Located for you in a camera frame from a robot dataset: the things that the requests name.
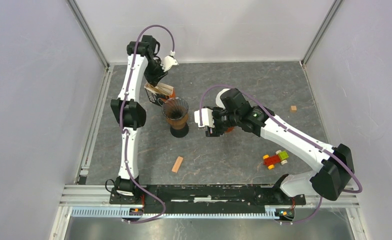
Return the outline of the amber glass carafe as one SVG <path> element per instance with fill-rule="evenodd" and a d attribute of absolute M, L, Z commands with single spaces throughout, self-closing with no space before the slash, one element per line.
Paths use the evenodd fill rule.
<path fill-rule="evenodd" d="M 234 130 L 234 127 L 228 127 L 227 130 L 225 131 L 225 133 L 229 133 L 229 132 L 231 132 L 233 130 Z"/>

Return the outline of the orange coffee filter box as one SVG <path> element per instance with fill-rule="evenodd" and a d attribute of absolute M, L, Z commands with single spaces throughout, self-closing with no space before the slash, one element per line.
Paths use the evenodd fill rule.
<path fill-rule="evenodd" d="M 173 86 L 165 83 L 158 83 L 156 86 L 152 86 L 149 83 L 144 85 L 145 92 L 149 101 L 157 106 L 162 106 L 168 99 L 175 98 L 176 92 Z"/>

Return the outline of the dark smoky glass dripper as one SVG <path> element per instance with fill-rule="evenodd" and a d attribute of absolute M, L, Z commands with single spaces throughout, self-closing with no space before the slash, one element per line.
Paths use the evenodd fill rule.
<path fill-rule="evenodd" d="M 161 111 L 169 120 L 180 120 L 188 114 L 189 105 L 180 97 L 172 97 L 164 102 Z"/>

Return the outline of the dark red cup carafe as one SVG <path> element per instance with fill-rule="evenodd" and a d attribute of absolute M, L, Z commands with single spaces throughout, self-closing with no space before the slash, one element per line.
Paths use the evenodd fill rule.
<path fill-rule="evenodd" d="M 170 128 L 170 133 L 175 138 L 183 138 L 188 134 L 188 132 L 189 132 L 188 127 L 183 127 L 181 129 L 174 129 L 172 127 Z"/>

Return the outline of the white paper coffee filter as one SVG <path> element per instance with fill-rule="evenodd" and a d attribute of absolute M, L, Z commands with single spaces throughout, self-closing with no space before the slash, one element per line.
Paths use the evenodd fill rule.
<path fill-rule="evenodd" d="M 218 94 L 215 97 L 215 104 L 217 107 L 225 109 L 225 105 L 223 104 L 222 100 L 221 100 L 221 96 L 227 92 L 228 90 L 230 90 L 229 88 L 223 88 L 220 92 L 218 92 Z"/>

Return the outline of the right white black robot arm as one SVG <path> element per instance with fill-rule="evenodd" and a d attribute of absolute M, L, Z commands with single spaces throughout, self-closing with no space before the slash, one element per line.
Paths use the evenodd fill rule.
<path fill-rule="evenodd" d="M 344 144 L 333 146 L 317 140 L 286 123 L 252 96 L 228 85 L 216 96 L 215 106 L 199 104 L 194 121 L 206 129 L 207 137 L 219 137 L 228 129 L 272 141 L 303 160 L 310 171 L 285 175 L 273 189 L 273 199 L 286 204 L 302 194 L 316 194 L 336 201 L 350 180 L 355 178 L 351 150 Z"/>

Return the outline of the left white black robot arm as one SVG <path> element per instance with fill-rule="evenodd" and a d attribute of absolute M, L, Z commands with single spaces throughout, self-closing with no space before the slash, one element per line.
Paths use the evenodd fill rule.
<path fill-rule="evenodd" d="M 120 170 L 110 191 L 109 202 L 114 205 L 136 204 L 143 196 L 137 186 L 137 151 L 139 130 L 146 123 L 147 113 L 139 103 L 139 96 L 143 80 L 155 87 L 168 74 L 157 56 L 159 49 L 160 43 L 151 35 L 143 35 L 139 41 L 127 45 L 128 64 L 124 82 L 118 97 L 110 102 L 122 139 Z"/>

